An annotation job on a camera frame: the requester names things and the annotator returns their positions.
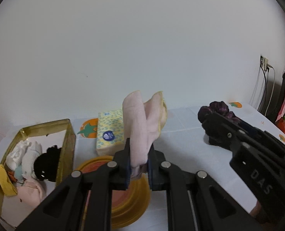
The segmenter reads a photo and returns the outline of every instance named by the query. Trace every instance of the dark purple fabric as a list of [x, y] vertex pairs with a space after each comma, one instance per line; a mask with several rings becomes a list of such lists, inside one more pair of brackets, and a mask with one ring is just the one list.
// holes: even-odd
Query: dark purple fabric
[[231, 118], [233, 118], [233, 117], [236, 117], [236, 115], [234, 114], [234, 112], [229, 111], [229, 112], [225, 115], [225, 117], [226, 117], [227, 119], [231, 119]]
[[206, 116], [210, 113], [212, 113], [212, 110], [209, 107], [202, 106], [198, 112], [198, 115], [197, 115], [200, 123], [203, 123], [206, 119]]
[[209, 107], [212, 109], [212, 111], [215, 111], [216, 113], [219, 113], [220, 115], [225, 116], [229, 112], [229, 108], [226, 105], [225, 102], [212, 102], [210, 103]]
[[229, 111], [229, 107], [226, 105], [225, 102], [211, 102], [209, 107], [208, 106], [202, 106], [200, 110], [198, 111], [197, 117], [198, 120], [203, 123], [206, 119], [206, 116], [212, 112], [216, 112], [222, 116], [225, 116], [227, 119], [234, 123], [239, 123], [240, 119], [236, 117], [234, 112]]

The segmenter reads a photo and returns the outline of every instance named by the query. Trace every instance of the white cloth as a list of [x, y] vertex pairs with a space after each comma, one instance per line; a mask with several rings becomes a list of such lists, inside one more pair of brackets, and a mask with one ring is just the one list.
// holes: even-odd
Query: white cloth
[[12, 152], [10, 152], [6, 158], [6, 164], [11, 169], [14, 171], [18, 166], [21, 165], [23, 156], [26, 153], [26, 149], [30, 146], [31, 142], [25, 140], [25, 141], [20, 141]]
[[42, 154], [42, 146], [37, 142], [33, 142], [31, 146], [28, 148], [26, 154], [22, 160], [22, 171], [23, 177], [29, 178], [32, 177], [37, 179], [34, 173], [34, 162], [35, 160]]

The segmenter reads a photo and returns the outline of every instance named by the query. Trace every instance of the pink towel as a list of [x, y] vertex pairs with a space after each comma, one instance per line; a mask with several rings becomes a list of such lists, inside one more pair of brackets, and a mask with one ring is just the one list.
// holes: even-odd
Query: pink towel
[[45, 198], [45, 191], [41, 184], [29, 177], [22, 186], [17, 187], [18, 197], [28, 205], [36, 208]]
[[135, 91], [124, 99], [122, 110], [124, 140], [130, 138], [131, 178], [138, 179], [146, 172], [148, 152], [166, 123], [167, 108], [161, 91], [145, 103], [140, 91]]

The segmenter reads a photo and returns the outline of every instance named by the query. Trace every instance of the light blue item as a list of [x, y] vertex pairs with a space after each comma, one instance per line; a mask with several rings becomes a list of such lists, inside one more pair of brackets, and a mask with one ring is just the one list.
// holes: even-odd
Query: light blue item
[[18, 180], [18, 182], [23, 182], [23, 170], [22, 165], [19, 165], [14, 171], [14, 178]]

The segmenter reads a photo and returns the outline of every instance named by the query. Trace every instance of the blue logo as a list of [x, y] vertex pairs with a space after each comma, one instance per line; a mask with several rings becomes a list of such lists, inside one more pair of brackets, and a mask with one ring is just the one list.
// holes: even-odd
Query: blue logo
[[113, 133], [112, 131], [110, 131], [110, 130], [105, 131], [105, 132], [103, 133], [103, 139], [104, 139], [105, 141], [108, 141], [108, 142], [114, 140], [114, 139], [115, 139], [114, 133]]

